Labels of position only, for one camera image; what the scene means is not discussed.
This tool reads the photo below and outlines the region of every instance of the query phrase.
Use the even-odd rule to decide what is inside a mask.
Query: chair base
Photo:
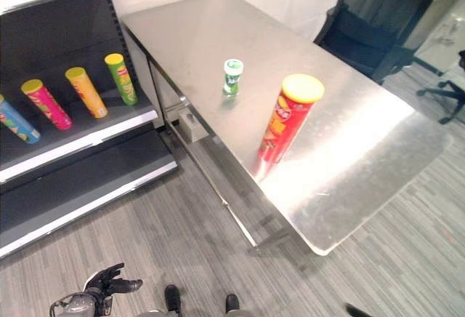
[[[438,94],[442,95],[443,97],[452,97],[453,99],[457,99],[457,106],[452,112],[452,114],[449,117],[443,117],[442,119],[439,120],[439,123],[441,124],[446,124],[449,123],[452,119],[454,119],[457,116],[457,113],[460,112],[460,110],[463,108],[465,105],[465,91],[458,87],[455,83],[452,81],[443,81],[440,82],[437,86],[439,88],[444,88],[447,85],[449,85],[453,92],[444,90],[444,89],[434,89],[434,88],[426,88],[426,89],[420,89],[416,92],[416,94],[419,97],[422,97],[426,93],[432,93],[432,94]]]

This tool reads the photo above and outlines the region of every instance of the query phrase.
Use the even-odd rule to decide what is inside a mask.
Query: yellow lid
[[[43,87],[43,83],[40,79],[30,79],[26,81],[21,86],[21,90],[24,94],[34,93],[35,91],[39,90]]]
[[[283,93],[296,103],[310,104],[321,99],[325,93],[325,87],[319,79],[313,76],[294,73],[284,78]]]
[[[69,80],[75,79],[76,77],[82,76],[86,73],[84,68],[69,68],[65,72],[65,77]]]
[[[105,62],[108,65],[117,65],[123,61],[123,55],[119,53],[109,54],[105,57]]]

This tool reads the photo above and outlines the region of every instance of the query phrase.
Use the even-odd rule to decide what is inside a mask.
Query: table top
[[[184,0],[123,18],[271,203],[319,255],[372,217],[448,144],[436,122],[244,0]],[[223,63],[244,63],[222,94]],[[285,76],[325,84],[281,162],[257,174],[257,151]]]

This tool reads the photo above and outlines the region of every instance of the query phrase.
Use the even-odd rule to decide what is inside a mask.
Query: cabinet
[[[41,133],[0,129],[0,257],[177,168],[153,128],[111,0],[0,0],[0,93]],[[125,105],[104,57],[121,53],[139,98]],[[86,69],[108,115],[95,119],[64,76]],[[73,120],[60,131],[20,91],[41,79]]]

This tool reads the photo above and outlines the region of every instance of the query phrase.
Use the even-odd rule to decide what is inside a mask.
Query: chair wheel
[[[446,124],[446,123],[448,123],[450,120],[451,120],[450,117],[444,117],[443,119],[440,119],[440,120],[439,120],[439,123],[441,123],[441,124]]]

